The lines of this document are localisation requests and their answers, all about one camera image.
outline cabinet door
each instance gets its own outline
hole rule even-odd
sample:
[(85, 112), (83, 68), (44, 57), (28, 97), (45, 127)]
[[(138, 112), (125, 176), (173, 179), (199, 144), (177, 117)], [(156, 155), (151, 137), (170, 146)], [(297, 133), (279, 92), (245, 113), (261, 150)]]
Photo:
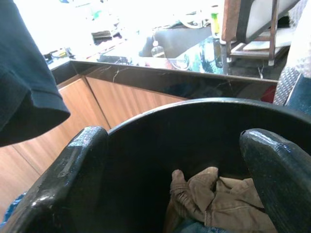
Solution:
[(0, 148), (0, 222), (10, 203), (27, 191), (39, 173), (13, 148)]
[(39, 174), (42, 174), (76, 134), (87, 126), (99, 125), (109, 130), (85, 80), (79, 79), (60, 89), (71, 116), (51, 131), (28, 141), (14, 144)]
[(184, 100), (90, 77), (87, 81), (111, 127), (161, 105)]

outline brown cloth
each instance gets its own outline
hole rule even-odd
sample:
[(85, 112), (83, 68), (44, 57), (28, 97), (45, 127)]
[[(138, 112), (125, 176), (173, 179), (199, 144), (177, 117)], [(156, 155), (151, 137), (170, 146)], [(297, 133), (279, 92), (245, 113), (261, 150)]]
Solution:
[(170, 193), (166, 233), (172, 232), (180, 217), (233, 233), (277, 233), (251, 178), (218, 178), (218, 168), (208, 167), (186, 182), (183, 172), (175, 170)]

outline dark sleeve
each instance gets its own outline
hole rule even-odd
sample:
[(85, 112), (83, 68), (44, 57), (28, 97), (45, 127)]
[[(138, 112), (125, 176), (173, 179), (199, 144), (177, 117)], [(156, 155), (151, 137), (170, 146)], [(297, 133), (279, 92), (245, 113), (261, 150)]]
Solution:
[(69, 116), (16, 5), (0, 0), (0, 146), (39, 136)]

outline tan jacket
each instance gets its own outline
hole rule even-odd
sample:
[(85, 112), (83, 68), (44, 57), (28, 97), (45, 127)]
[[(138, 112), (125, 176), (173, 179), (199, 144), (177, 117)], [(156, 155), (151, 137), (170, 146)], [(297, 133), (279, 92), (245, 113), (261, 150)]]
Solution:
[(188, 182), (181, 170), (172, 173), (166, 218), (166, 226), (170, 226), (164, 232), (173, 230), (180, 222), (179, 217), (193, 218), (233, 233), (277, 233), (264, 212), (253, 179), (218, 178), (216, 167), (206, 168)]

